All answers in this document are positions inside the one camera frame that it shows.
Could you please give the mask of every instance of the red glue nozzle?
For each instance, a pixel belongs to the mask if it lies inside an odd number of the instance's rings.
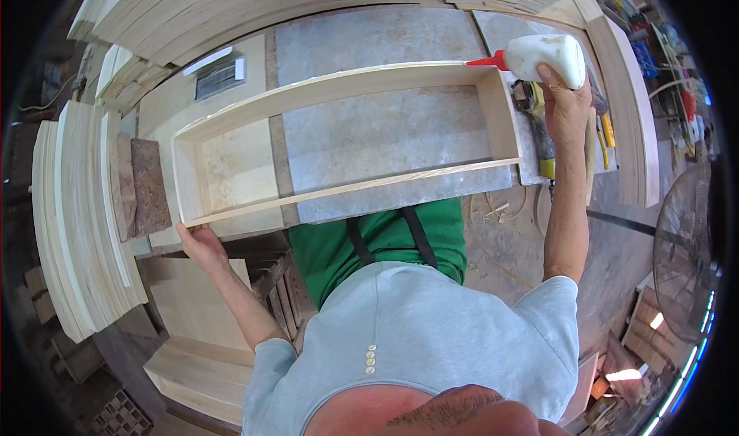
[[[505,50],[498,50],[492,58],[477,59],[476,61],[466,62],[465,64],[468,66],[495,66],[500,70],[508,70],[508,66],[505,65],[505,61],[503,60],[504,54]]]

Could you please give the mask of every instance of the wooden box frame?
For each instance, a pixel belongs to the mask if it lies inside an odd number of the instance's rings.
[[[213,210],[208,193],[202,145],[215,137],[274,115],[331,100],[372,93],[423,87],[475,85],[480,97],[492,160],[450,165],[420,172],[390,175],[318,191]],[[181,129],[172,137],[172,166],[180,218],[187,226],[236,217],[303,200],[312,200],[380,185],[473,170],[490,169],[522,161],[513,103],[503,73],[497,67],[467,66],[462,61],[395,63],[337,72],[276,88],[229,106]]]

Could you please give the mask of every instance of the person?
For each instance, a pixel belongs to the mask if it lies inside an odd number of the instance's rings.
[[[573,91],[549,66],[537,71],[557,184],[544,282],[513,307],[462,285],[458,198],[297,226],[293,255],[320,309],[298,357],[213,231],[177,225],[256,353],[243,434],[567,434],[556,422],[577,384],[590,84]]]

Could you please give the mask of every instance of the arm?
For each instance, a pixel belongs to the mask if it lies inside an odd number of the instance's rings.
[[[254,351],[257,344],[268,339],[284,339],[290,343],[272,315],[231,269],[226,250],[210,227],[196,226],[190,230],[179,223],[176,228],[182,240],[182,249],[208,273],[226,301],[226,306],[234,314],[249,347]]]
[[[554,199],[544,240],[544,280],[568,276],[575,283],[585,268],[588,228],[585,214],[585,126],[590,111],[590,82],[570,90],[546,64],[537,71],[544,81],[546,124],[557,166]]]

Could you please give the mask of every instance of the light blue shirt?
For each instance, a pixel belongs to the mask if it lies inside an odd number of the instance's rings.
[[[557,422],[577,385],[576,297],[557,276],[510,308],[430,266],[365,266],[310,320],[300,357],[282,339],[257,345],[242,434],[303,434],[329,398],[368,384],[478,384]]]

